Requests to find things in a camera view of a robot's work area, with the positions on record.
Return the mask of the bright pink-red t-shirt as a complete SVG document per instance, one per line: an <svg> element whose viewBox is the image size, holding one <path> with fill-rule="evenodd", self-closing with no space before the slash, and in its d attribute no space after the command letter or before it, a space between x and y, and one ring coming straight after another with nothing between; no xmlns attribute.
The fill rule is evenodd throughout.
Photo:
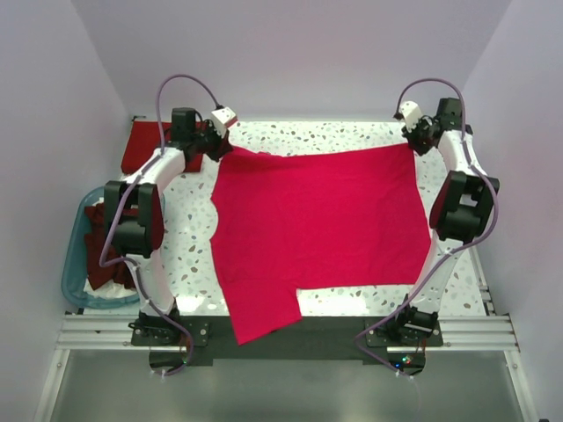
<svg viewBox="0 0 563 422"><path fill-rule="evenodd" d="M413 152L398 144L220 163L210 244L236 341L298 322L301 290L412 285L430 235Z"/></svg>

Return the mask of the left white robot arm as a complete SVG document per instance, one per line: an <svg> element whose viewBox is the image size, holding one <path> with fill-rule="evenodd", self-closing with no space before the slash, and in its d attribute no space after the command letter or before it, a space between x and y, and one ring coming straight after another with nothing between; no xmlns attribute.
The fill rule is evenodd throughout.
<svg viewBox="0 0 563 422"><path fill-rule="evenodd" d="M157 129L160 145L139 170L104 186L106 240L100 254L103 267L123 263L131 273L140 300L140 318L156 317L151 334L163 345L176 343L182 323L172 317L178 310L165 276L161 246L165 222L161 197L167 186L198 156L219 161L232 151L230 127L234 111L218 106L204 121L193 108L172 110L172 122Z"/></svg>

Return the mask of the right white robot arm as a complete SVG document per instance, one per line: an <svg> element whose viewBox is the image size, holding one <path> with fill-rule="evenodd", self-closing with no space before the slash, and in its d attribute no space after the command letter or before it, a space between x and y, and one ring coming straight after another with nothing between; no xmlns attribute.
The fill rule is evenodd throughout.
<svg viewBox="0 0 563 422"><path fill-rule="evenodd" d="M500 181L487 176L479 163L461 100L442 98L433 117L417 103L401 101L394 118L404 123L408 146L420 156L436 149L448 172L430 211L431 245L420 276L397 315L385 324L389 335L409 346L438 332L442 297L459 257L498 218Z"/></svg>

